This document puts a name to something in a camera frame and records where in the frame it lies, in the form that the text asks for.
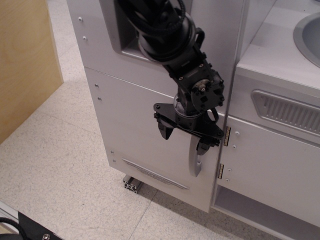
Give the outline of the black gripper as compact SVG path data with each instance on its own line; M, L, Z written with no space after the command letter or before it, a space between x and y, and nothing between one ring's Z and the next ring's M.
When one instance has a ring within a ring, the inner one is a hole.
M223 130L217 126L216 121L212 120L207 112L185 116L178 113L174 105L169 103L156 103L153 109L158 129L165 140L170 138L175 128L201 139L196 147L196 153L199 156L203 156L210 147L219 146L220 140L224 137Z

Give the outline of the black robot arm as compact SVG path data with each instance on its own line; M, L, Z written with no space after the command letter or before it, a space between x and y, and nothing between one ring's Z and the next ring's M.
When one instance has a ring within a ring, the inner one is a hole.
M204 155L220 144L216 108L224 103L224 82L201 51L204 31L196 27L183 1L120 0L119 6L137 33L138 46L150 61L162 65L178 86L172 104L156 103L154 117L164 139L174 129L196 137L195 152Z

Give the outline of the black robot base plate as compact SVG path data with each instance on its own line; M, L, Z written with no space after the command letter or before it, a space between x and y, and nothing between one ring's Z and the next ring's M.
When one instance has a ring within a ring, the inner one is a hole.
M62 240L56 233L18 212L18 223L30 240Z

